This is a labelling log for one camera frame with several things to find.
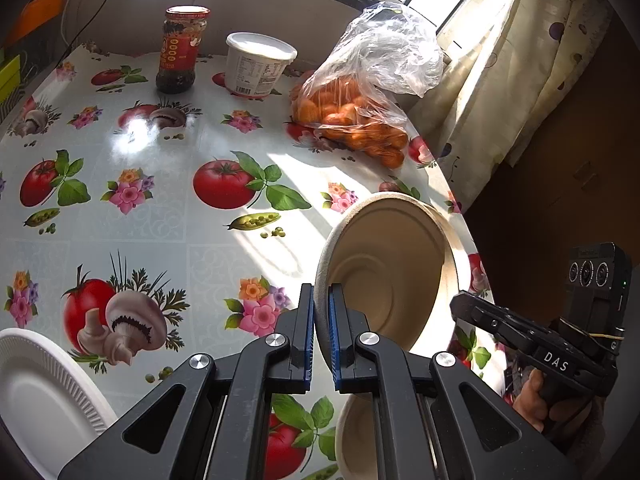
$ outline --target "curtain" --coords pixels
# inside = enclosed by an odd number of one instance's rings
[[[409,111],[463,210],[505,158],[517,162],[593,57],[610,16],[606,0],[510,0]]]

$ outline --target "plastic bag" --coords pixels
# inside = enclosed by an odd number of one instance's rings
[[[409,7],[380,2],[349,24],[305,81],[292,102],[293,119],[398,168],[408,119],[381,89],[422,97],[441,76],[442,52],[433,25]]]

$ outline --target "human hand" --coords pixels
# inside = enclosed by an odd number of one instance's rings
[[[513,402],[513,409],[540,432],[545,427],[547,415],[555,422],[564,422],[579,410],[586,401],[584,397],[561,400],[556,402],[549,410],[544,399],[540,397],[540,390],[544,381],[544,374],[540,370],[534,369],[522,387],[520,395]],[[559,438],[562,440],[572,436],[580,428],[590,411],[591,403],[562,428]]]

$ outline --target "table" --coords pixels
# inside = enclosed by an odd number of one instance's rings
[[[344,210],[381,185],[448,219],[470,255],[470,290],[492,298],[460,208],[412,126],[409,156],[391,172],[291,123],[296,78],[248,100],[220,86],[224,67],[224,57],[200,57],[194,86],[162,96],[158,54],[80,46],[0,143],[0,329],[35,330],[62,346],[118,415],[189,355],[225,356],[271,333],[280,309],[297,305],[301,283],[314,281]],[[239,220],[246,214],[265,225],[247,230],[255,224]],[[105,313],[116,290],[130,301]],[[85,312],[96,306],[88,330]],[[100,338],[102,325],[113,334]],[[464,356],[474,346],[470,366],[501,392],[504,353],[469,328],[456,330],[452,348]],[[295,480],[337,468],[330,428],[345,397],[317,343],[315,353],[311,392],[297,400],[307,411],[320,402],[328,420],[319,433],[329,431],[305,451]]]

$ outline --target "paper bowl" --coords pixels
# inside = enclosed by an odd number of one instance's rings
[[[357,203],[333,229],[316,273],[316,333],[331,363],[328,287],[341,283],[348,308],[364,312],[373,332],[427,357],[446,350],[454,321],[449,303],[470,283],[469,260],[447,220],[410,196],[376,193]],[[345,480],[377,479],[370,402],[351,396],[336,431]]]

